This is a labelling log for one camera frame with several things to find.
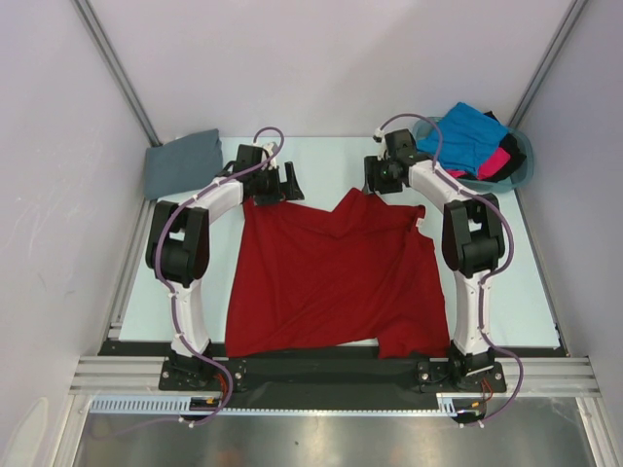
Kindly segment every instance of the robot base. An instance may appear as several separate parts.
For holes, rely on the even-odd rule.
[[[486,379],[495,393],[506,392],[506,380],[502,365],[494,362],[494,366],[484,372],[467,377],[453,377],[450,363],[447,361],[419,362],[416,369],[418,385],[422,393],[461,393],[480,394],[482,383]]]
[[[211,344],[203,356],[212,358]],[[246,373],[244,361],[219,362],[234,376],[234,391],[242,390]],[[179,355],[171,348],[163,362],[158,388],[161,391],[218,391],[221,386],[215,378],[221,373],[216,367],[197,357]]]

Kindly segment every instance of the white table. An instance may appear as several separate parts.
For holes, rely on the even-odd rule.
[[[238,144],[250,138],[223,138],[225,161],[236,158]],[[352,187],[363,187],[363,158],[377,153],[372,138],[287,138],[278,160],[293,161],[305,201],[302,204],[332,210]],[[191,194],[167,197],[182,201]],[[441,284],[446,298],[450,334],[457,322],[455,281],[441,256],[442,216],[414,190],[383,196],[389,204],[426,207],[421,232],[435,242]],[[494,279],[491,329],[500,345],[558,347],[558,334],[547,303],[536,262],[532,255],[519,205],[514,193],[498,196],[500,209],[515,236],[515,258],[511,267]],[[244,218],[242,208],[227,212],[210,226],[210,263],[203,277],[202,295],[205,322],[213,341],[225,338],[227,308],[234,282]],[[121,341],[170,341],[173,330],[169,301],[164,286],[144,262],[144,254],[133,282],[119,339]],[[369,344],[371,341],[354,343]]]

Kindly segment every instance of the folded gray towel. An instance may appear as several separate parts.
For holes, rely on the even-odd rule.
[[[145,197],[199,190],[223,169],[218,129],[189,134],[145,152]]]

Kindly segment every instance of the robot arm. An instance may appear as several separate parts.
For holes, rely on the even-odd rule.
[[[364,160],[367,192],[396,193],[404,184],[422,193],[444,216],[442,252],[457,284],[457,327],[450,368],[454,381],[482,374],[494,366],[493,350],[484,338],[490,332],[491,291],[491,279],[485,277],[497,268],[504,254],[504,237],[500,220],[478,199],[498,207],[497,198],[477,196],[448,183],[452,177],[434,166],[429,155],[418,153],[408,129],[377,134],[375,139],[381,143],[381,153]]]
[[[162,272],[177,296],[176,317],[186,342],[197,352],[209,356],[210,338],[203,320],[202,277],[209,262],[209,226],[228,210],[247,198],[256,204],[272,204],[285,199],[303,199],[292,162],[285,164],[286,181],[279,179],[275,163],[262,170],[248,173],[239,179],[225,180],[226,175],[243,172],[273,155],[274,144],[263,147],[240,145],[235,162],[230,162],[212,183],[217,187],[188,205],[173,222],[166,233],[162,251]],[[156,261],[156,248],[177,203],[160,201],[154,209],[149,234],[146,262],[150,269]],[[183,233],[183,239],[171,234]],[[193,354],[182,343],[179,335],[173,338],[169,360],[174,365],[192,367]]]
[[[388,133],[382,141],[380,157],[364,159],[368,192],[395,193],[403,184],[421,192],[444,214],[443,256],[454,271],[457,283],[457,328],[449,354],[453,381],[479,377],[494,366],[494,354],[483,334],[489,333],[489,296],[491,283],[481,283],[486,274],[497,268],[504,253],[499,219],[485,204],[471,198],[470,191],[455,189],[441,176],[450,177],[441,167],[433,167],[428,155],[417,152],[409,130]],[[243,146],[232,172],[242,172],[262,160],[271,147]],[[209,226],[223,213],[253,197],[256,204],[271,204],[284,199],[303,199],[291,162],[285,165],[287,180],[279,181],[276,167],[248,173],[238,180],[223,183],[203,198],[186,207],[166,233],[162,251],[162,272],[177,295],[177,319],[188,344],[198,353],[209,354],[209,335],[202,311],[201,280],[209,262]],[[493,195],[484,195],[497,206]],[[168,201],[157,204],[148,240],[146,260],[153,269],[158,241],[165,223],[178,205]],[[475,224],[480,228],[473,230]],[[170,236],[183,231],[184,239]],[[203,371],[192,352],[176,336],[165,362],[167,372],[179,371],[185,381]],[[211,378],[201,374],[197,386]]]

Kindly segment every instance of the red shirt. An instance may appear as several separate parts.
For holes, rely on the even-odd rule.
[[[239,357],[377,338],[381,357],[450,344],[423,206],[352,189],[332,211],[244,204],[225,344]]]

